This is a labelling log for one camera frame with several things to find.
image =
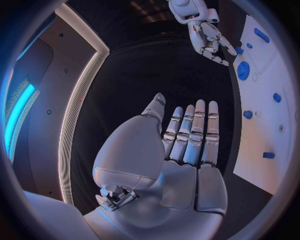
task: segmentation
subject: white robotic arm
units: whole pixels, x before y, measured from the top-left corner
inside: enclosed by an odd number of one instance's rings
[[[228,66],[226,60],[215,56],[221,44],[231,55],[237,55],[230,42],[211,23],[219,22],[217,11],[208,9],[203,0],[169,0],[169,8],[177,21],[187,24],[195,51],[216,63]]]

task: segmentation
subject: blue led light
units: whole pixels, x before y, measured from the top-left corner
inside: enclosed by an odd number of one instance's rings
[[[5,135],[4,135],[6,153],[9,152],[12,133],[15,128],[18,117],[19,117],[23,107],[25,106],[26,102],[28,101],[28,99],[30,98],[30,96],[33,94],[34,91],[35,91],[34,86],[29,84],[28,87],[23,92],[23,94],[18,99],[18,101],[16,102],[16,104],[9,116],[9,119],[8,119],[8,122],[6,125],[6,129],[5,129]]]

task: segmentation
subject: blue knob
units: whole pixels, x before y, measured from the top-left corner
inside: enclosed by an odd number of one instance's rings
[[[262,31],[258,30],[257,28],[254,28],[254,33],[259,36],[261,39],[263,39],[266,43],[270,42],[270,38],[264,34]]]
[[[239,46],[237,46],[237,47],[235,48],[235,50],[236,50],[236,52],[237,52],[238,54],[243,54],[243,52],[244,52],[244,50],[241,49]]]
[[[250,66],[246,61],[242,61],[237,67],[237,75],[240,80],[246,80],[249,77]]]
[[[264,159],[273,159],[275,158],[275,154],[273,152],[264,152],[262,157]]]
[[[252,111],[244,111],[244,113],[242,114],[246,119],[251,119],[253,116]]]
[[[278,93],[273,94],[273,99],[277,102],[280,103],[281,101],[281,96]]]

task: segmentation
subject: black floor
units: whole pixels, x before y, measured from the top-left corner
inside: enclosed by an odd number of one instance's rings
[[[99,193],[92,176],[94,160],[108,136],[141,114],[156,93],[166,98],[164,132],[177,106],[203,99],[217,101],[220,115],[218,167],[225,171],[233,127],[234,99],[229,70],[197,54],[189,41],[140,44],[112,52],[83,103],[72,144],[71,186],[75,206],[86,214]]]

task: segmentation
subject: white panel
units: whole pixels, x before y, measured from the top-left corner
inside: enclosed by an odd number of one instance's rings
[[[245,81],[240,80],[237,73],[236,76],[242,113],[253,112],[252,119],[242,116],[240,147],[233,173],[275,194],[290,162],[290,151],[294,147],[291,143],[296,138],[295,92],[285,62],[272,39],[266,43],[254,34],[254,28],[268,35],[247,16],[241,37],[244,52],[238,54],[233,63],[235,72],[242,61],[250,65],[250,74]],[[274,93],[281,96],[281,102],[273,99]],[[264,152],[274,153],[275,158],[263,158]]]

